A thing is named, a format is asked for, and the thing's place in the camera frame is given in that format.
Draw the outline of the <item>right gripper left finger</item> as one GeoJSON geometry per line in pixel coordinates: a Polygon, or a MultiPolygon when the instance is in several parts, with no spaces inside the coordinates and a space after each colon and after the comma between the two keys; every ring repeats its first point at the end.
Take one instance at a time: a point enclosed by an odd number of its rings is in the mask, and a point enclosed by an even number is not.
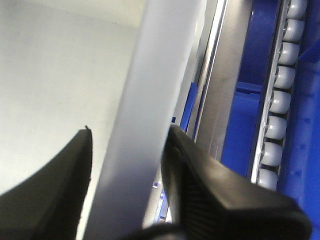
{"type": "Polygon", "coordinates": [[[0,196],[0,238],[76,239],[92,163],[93,137],[86,127],[43,168],[0,196]]]}

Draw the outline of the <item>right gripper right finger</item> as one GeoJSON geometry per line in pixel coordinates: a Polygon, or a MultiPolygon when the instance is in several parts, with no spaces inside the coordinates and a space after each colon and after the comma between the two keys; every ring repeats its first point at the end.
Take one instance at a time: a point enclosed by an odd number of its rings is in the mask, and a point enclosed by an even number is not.
{"type": "Polygon", "coordinates": [[[311,237],[311,222],[293,199],[225,167],[177,125],[168,131],[161,174],[172,222],[188,240],[311,237]]]}

